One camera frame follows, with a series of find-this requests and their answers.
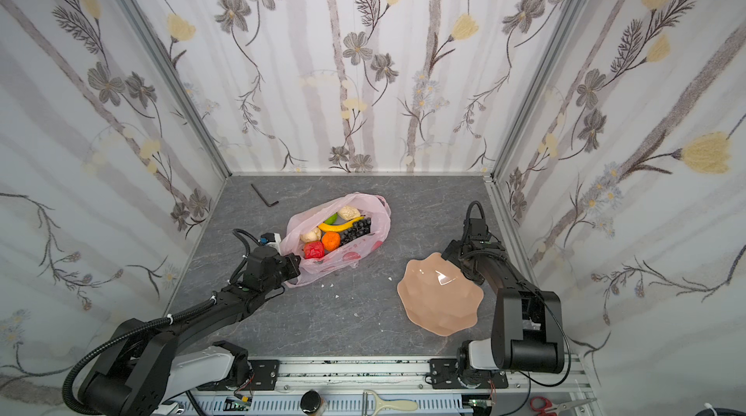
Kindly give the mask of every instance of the wall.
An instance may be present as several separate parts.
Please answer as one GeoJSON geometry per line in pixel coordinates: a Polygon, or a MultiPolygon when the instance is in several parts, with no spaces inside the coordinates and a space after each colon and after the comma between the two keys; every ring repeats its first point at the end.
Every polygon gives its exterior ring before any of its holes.
{"type": "Polygon", "coordinates": [[[589,0],[499,175],[610,416],[744,409],[744,42],[745,0],[589,0]]]}
{"type": "Polygon", "coordinates": [[[564,5],[137,1],[233,171],[329,173],[491,169],[564,5]]]}
{"type": "Polygon", "coordinates": [[[222,178],[114,0],[0,6],[0,406],[67,414],[67,369],[163,314],[222,178]]]}

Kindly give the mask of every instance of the pink plastic bag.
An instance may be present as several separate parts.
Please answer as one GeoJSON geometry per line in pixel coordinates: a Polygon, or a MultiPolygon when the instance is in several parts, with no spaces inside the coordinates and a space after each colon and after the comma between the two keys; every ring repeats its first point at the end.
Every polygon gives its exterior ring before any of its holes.
{"type": "Polygon", "coordinates": [[[324,223],[344,206],[352,206],[361,215],[370,217],[370,234],[338,247],[321,259],[303,259],[301,275],[292,280],[293,283],[285,282],[285,285],[290,288],[304,286],[348,265],[355,268],[359,260],[383,244],[391,228],[391,209],[386,200],[381,196],[351,193],[292,216],[287,223],[287,234],[280,243],[280,253],[283,256],[294,253],[302,258],[305,243],[301,241],[301,235],[324,223]]]}

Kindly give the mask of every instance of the metal corner post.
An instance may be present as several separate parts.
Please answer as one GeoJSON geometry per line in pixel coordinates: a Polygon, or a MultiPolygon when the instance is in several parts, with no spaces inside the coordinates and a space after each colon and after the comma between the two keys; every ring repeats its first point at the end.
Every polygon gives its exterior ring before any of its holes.
{"type": "Polygon", "coordinates": [[[536,72],[533,75],[531,83],[526,91],[526,95],[521,102],[521,107],[518,109],[516,118],[513,120],[512,126],[510,127],[508,137],[505,139],[502,149],[498,155],[498,159],[495,162],[495,167],[492,169],[492,181],[496,182],[500,173],[508,165],[508,161],[513,151],[518,146],[518,141],[521,135],[525,131],[527,126],[528,118],[533,112],[536,103],[541,97],[542,91],[544,90],[546,83],[549,79],[552,70],[560,60],[560,55],[565,47],[565,43],[570,37],[573,27],[577,20],[580,18],[580,14],[583,12],[587,0],[566,0],[565,9],[559,16],[559,22],[552,33],[547,49],[542,56],[539,66],[536,68],[536,72]]]}
{"type": "Polygon", "coordinates": [[[210,155],[210,159],[213,160],[222,176],[228,178],[230,176],[228,165],[225,163],[218,147],[215,146],[215,142],[213,141],[210,132],[204,126],[204,123],[199,117],[199,113],[197,112],[195,105],[192,103],[189,94],[184,90],[184,87],[179,80],[178,73],[161,51],[158,36],[148,23],[145,14],[135,0],[117,0],[117,4],[125,13],[125,17],[129,21],[132,29],[135,31],[136,36],[143,43],[143,47],[145,47],[148,56],[160,72],[163,80],[166,82],[169,91],[174,95],[178,104],[181,105],[186,120],[190,123],[201,144],[204,146],[204,149],[210,155]]]}

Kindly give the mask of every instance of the scissors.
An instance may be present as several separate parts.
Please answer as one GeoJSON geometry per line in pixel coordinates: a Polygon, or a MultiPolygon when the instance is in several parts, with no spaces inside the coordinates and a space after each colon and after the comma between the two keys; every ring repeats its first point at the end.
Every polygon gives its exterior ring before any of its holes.
{"type": "Polygon", "coordinates": [[[529,402],[529,405],[531,405],[533,411],[539,412],[538,416],[557,416],[557,413],[560,413],[561,411],[587,405],[594,401],[596,401],[595,398],[586,398],[585,400],[575,400],[554,405],[544,397],[534,397],[531,399],[531,402],[529,402]]]}

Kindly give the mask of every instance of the gray tabletop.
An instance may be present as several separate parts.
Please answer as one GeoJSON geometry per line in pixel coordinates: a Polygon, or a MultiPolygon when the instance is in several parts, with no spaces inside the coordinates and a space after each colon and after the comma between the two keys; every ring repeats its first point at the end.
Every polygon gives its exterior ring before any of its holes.
{"type": "Polygon", "coordinates": [[[250,355],[453,355],[466,339],[490,336],[495,295],[485,283],[477,325],[449,337],[416,326],[396,291],[410,259],[442,252],[459,238],[466,207],[479,200],[490,231],[499,235],[481,177],[232,177],[177,291],[171,312],[204,301],[225,285],[243,246],[233,228],[285,235],[287,221],[331,199],[360,191],[386,197],[391,231],[357,268],[332,272],[269,300],[250,318],[220,329],[190,350],[228,340],[250,355]],[[256,196],[251,183],[270,202],[256,196]]]}

